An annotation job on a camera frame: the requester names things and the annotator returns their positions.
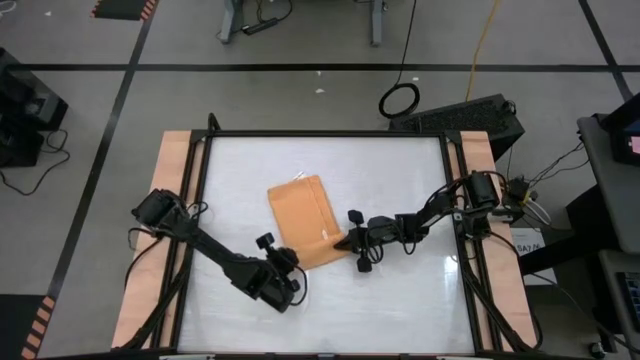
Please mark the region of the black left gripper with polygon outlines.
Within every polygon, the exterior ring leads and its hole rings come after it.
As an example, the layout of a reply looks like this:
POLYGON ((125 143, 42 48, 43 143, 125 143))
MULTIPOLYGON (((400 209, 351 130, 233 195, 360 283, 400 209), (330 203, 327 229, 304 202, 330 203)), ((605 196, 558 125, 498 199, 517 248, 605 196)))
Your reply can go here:
POLYGON ((288 247, 273 246, 275 240, 266 233, 256 240, 259 249, 266 252, 265 259, 252 259, 246 264, 248 273, 245 292, 253 299, 259 299, 280 313, 290 306, 297 306, 294 296, 301 290, 300 283, 290 275, 299 270, 296 252, 288 247))

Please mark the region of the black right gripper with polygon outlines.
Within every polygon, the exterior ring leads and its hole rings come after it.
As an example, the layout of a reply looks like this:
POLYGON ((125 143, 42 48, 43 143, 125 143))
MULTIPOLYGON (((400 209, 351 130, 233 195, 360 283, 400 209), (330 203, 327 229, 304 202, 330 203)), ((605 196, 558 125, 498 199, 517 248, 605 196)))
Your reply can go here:
POLYGON ((351 251, 358 255, 356 261, 360 273, 369 273, 374 264, 384 258, 384 246, 400 240, 401 232, 394 219, 376 216, 364 221, 357 210, 348 211, 348 219, 355 227, 333 246, 336 250, 351 251))

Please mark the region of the orange waffle towel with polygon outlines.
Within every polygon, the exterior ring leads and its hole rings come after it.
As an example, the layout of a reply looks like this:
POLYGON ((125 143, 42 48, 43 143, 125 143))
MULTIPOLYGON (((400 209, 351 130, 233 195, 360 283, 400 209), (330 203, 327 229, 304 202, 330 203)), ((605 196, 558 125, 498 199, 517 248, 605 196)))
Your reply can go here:
POLYGON ((318 175, 302 177, 267 191, 283 244, 310 270, 349 254, 334 246, 345 238, 318 175))

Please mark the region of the black computer tower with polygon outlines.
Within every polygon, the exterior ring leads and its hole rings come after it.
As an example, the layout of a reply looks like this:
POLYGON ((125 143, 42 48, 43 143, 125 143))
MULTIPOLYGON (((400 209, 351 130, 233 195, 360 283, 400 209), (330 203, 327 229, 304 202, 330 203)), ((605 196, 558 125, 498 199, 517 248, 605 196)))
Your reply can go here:
POLYGON ((495 94, 393 119, 389 129, 416 133, 486 132, 493 159, 497 161, 525 133, 516 113, 513 101, 495 94))

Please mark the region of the white paper sheet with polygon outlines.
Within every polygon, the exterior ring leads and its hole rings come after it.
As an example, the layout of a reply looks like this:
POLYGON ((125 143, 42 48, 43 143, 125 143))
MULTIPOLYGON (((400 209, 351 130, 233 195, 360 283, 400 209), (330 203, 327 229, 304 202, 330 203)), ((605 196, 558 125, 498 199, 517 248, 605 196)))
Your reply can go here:
MULTIPOLYGON (((516 247, 518 254, 524 256, 535 250, 539 250, 545 247, 542 234, 537 229, 532 228, 512 228, 511 229, 512 240, 516 247)), ((557 278, 552 268, 539 271, 533 275, 524 275, 523 281, 525 286, 545 286, 548 279, 552 282, 556 282, 557 278)))

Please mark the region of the grey desk leg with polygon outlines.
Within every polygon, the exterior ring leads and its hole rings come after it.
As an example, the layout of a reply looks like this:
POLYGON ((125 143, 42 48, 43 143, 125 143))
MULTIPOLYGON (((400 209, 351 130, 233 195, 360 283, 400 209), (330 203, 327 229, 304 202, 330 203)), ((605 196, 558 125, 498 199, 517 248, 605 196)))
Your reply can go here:
POLYGON ((383 0, 371 0, 371 46, 378 47, 382 43, 383 0))
POLYGON ((244 26, 244 0, 224 0, 224 12, 218 40, 227 45, 232 36, 244 26))

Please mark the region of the black power strip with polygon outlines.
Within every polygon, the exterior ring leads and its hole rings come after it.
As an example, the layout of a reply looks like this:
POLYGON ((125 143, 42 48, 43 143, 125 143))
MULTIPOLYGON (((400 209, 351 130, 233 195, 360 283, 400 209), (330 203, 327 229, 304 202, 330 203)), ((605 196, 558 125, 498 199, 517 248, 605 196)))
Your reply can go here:
POLYGON ((261 21, 257 24, 254 25, 245 25, 241 28, 241 31, 247 35, 247 36, 251 36, 254 35, 256 33, 259 33, 261 31, 264 31, 266 29, 269 29, 271 27, 274 27, 275 25, 277 25, 280 22, 280 20, 276 17, 274 18, 270 18, 268 20, 264 20, 261 21))

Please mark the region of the grey side desk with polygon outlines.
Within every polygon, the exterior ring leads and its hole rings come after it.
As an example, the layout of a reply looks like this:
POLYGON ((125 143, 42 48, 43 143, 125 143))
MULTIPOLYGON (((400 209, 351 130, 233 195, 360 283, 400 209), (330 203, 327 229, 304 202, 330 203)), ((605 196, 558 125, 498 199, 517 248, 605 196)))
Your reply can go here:
POLYGON ((627 343, 640 350, 640 332, 637 332, 627 311, 622 297, 621 287, 616 274, 618 272, 640 273, 640 255, 629 255, 613 250, 602 250, 598 253, 605 282, 608 286, 617 320, 627 343))

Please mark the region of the grey cart top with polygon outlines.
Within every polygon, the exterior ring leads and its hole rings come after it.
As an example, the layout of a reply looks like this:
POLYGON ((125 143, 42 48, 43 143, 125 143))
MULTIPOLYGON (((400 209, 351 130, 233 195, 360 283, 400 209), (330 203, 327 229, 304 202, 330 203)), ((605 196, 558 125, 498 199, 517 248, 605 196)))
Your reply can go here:
POLYGON ((640 167, 614 160, 609 136, 595 118, 580 118, 577 125, 619 247, 640 254, 640 167))

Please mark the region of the large black striped floor mat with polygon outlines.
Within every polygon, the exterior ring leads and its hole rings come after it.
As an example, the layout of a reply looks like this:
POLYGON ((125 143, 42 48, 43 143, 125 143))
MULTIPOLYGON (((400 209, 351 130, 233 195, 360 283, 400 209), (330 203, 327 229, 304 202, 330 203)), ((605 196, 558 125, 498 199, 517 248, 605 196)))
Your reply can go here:
POLYGON ((0 294, 0 360, 35 360, 56 300, 44 295, 0 294))

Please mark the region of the black keyboard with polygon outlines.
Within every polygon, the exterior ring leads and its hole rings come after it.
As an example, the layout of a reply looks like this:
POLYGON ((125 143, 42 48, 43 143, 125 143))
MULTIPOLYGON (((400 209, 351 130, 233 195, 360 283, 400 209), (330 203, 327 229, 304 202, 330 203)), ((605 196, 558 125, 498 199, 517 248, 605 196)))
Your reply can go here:
POLYGON ((616 277, 633 327, 640 332, 640 273, 618 272, 616 277))

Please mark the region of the black monitor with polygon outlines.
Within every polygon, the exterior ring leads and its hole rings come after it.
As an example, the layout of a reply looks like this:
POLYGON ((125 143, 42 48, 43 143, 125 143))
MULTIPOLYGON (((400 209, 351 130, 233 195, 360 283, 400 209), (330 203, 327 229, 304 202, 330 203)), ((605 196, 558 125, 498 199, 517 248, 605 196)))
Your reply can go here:
POLYGON ((616 162, 640 167, 640 92, 599 122, 616 162))

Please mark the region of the small black striped floor mat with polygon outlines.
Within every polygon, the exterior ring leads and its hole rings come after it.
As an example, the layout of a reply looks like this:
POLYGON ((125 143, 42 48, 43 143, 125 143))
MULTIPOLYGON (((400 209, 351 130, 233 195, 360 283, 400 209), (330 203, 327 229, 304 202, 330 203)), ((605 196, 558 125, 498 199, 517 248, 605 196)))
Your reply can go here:
POLYGON ((145 21, 151 17, 158 0, 98 0, 94 18, 145 21))

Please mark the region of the black metal table frame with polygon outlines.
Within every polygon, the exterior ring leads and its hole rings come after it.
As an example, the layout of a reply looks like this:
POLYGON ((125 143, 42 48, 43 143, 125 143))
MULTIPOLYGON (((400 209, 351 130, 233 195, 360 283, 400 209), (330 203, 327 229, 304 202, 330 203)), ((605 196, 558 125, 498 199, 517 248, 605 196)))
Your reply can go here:
MULTIPOLYGON (((385 138, 387 132, 322 131, 322 130, 223 130, 216 117, 210 116, 208 125, 189 134, 186 159, 179 193, 156 188, 133 209, 139 222, 139 232, 147 234, 155 244, 169 241, 165 269, 156 306, 130 340, 120 345, 122 351, 143 356, 152 351, 175 352, 184 315, 188 280, 195 247, 177 237, 162 220, 176 214, 197 223, 208 209, 203 200, 208 161, 216 138, 385 138)), ((439 141, 443 156, 446 185, 435 195, 445 197, 451 204, 448 215, 455 225, 456 246, 462 260, 462 279, 465 301, 472 316, 470 325, 476 355, 523 357, 537 354, 537 346, 528 345, 495 304, 489 268, 483 242, 492 236, 491 220, 472 206, 479 195, 474 179, 477 169, 467 167, 464 146, 473 137, 471 131, 442 130, 433 133, 439 141)))

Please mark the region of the black cart base frame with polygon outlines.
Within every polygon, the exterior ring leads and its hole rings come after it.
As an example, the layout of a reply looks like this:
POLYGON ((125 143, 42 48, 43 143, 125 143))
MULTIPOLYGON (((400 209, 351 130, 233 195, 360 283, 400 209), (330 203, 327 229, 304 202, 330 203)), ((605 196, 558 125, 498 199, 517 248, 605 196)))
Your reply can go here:
POLYGON ((619 250, 619 241, 598 185, 566 206, 571 235, 519 258, 523 275, 553 268, 600 250, 619 250))

